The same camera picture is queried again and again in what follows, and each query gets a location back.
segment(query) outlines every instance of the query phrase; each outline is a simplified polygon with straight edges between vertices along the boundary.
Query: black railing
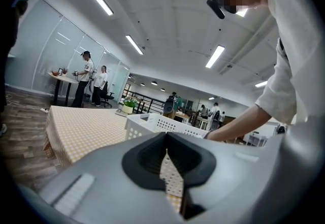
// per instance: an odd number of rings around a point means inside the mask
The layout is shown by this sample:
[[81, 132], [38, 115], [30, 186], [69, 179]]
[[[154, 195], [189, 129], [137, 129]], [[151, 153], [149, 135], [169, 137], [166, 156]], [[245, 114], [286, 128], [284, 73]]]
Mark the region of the black railing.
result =
[[124, 90], [122, 94], [122, 98], [125, 98], [126, 96], [131, 96], [133, 98], [137, 98], [138, 104], [134, 108], [134, 113], [157, 113], [157, 114], [163, 114], [164, 112], [164, 105], [165, 102], [142, 95], [137, 92], [133, 92], [130, 90]]

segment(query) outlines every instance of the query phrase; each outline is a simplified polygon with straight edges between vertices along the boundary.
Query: gray plastic device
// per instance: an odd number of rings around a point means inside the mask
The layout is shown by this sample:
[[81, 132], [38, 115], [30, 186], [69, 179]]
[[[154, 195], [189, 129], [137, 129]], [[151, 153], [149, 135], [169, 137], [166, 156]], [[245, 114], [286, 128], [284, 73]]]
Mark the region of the gray plastic device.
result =
[[[138, 137], [86, 155], [40, 197], [23, 192], [50, 223], [277, 223], [324, 166], [324, 122], [310, 118], [263, 148], [176, 133]], [[166, 148], [184, 179], [180, 213], [156, 174]]]

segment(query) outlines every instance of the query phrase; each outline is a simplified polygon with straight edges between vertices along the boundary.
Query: potted plant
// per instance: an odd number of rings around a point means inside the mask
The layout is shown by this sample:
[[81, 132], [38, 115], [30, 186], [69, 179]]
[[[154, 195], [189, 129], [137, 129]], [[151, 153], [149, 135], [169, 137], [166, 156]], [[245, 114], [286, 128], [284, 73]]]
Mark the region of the potted plant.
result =
[[132, 99], [130, 97], [125, 97], [124, 100], [124, 105], [122, 107], [122, 111], [126, 114], [132, 114], [133, 113], [133, 108], [136, 106], [137, 104], [137, 100]]
[[66, 76], [67, 75], [67, 72], [68, 72], [68, 69], [64, 68], [62, 70], [62, 76]]

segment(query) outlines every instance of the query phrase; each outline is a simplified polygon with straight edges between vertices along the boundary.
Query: checkered tablecloth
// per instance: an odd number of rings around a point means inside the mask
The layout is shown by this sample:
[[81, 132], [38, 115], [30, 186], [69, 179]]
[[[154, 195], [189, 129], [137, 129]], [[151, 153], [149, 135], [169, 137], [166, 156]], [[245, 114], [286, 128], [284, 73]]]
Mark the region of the checkered tablecloth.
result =
[[[126, 117], [116, 109], [80, 109], [51, 106], [46, 120], [44, 150], [49, 158], [57, 157], [63, 168], [86, 154], [125, 140]], [[176, 211], [182, 198], [167, 194]]]

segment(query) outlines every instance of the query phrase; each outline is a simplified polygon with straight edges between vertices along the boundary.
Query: glass wall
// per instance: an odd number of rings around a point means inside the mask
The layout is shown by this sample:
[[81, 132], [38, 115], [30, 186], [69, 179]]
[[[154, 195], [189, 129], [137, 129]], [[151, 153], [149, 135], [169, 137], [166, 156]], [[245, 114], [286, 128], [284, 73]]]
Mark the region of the glass wall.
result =
[[[48, 75], [59, 68], [82, 71], [85, 61], [81, 53], [89, 51], [97, 73], [107, 67], [108, 90], [118, 100], [126, 82], [128, 68], [105, 47], [73, 25], [45, 1], [39, 0], [19, 27], [16, 45], [12, 48], [6, 70], [6, 83], [11, 86], [54, 94], [56, 80]], [[69, 97], [73, 98], [77, 84], [72, 84]], [[65, 95], [68, 84], [61, 86]]]
[[125, 66], [123, 63], [120, 63], [117, 67], [116, 74], [113, 80], [113, 84], [111, 86], [110, 92], [113, 92], [114, 94], [114, 100], [116, 102], [119, 102], [119, 97], [122, 92], [122, 89], [126, 83], [126, 76], [128, 74], [128, 67]]
[[61, 19], [62, 15], [44, 1], [35, 4], [19, 27], [17, 42], [10, 51], [15, 57], [8, 59], [6, 83], [31, 89], [40, 54]]
[[74, 49], [85, 33], [63, 18], [51, 34], [40, 56], [32, 89], [54, 94], [56, 80], [48, 73], [68, 68]]

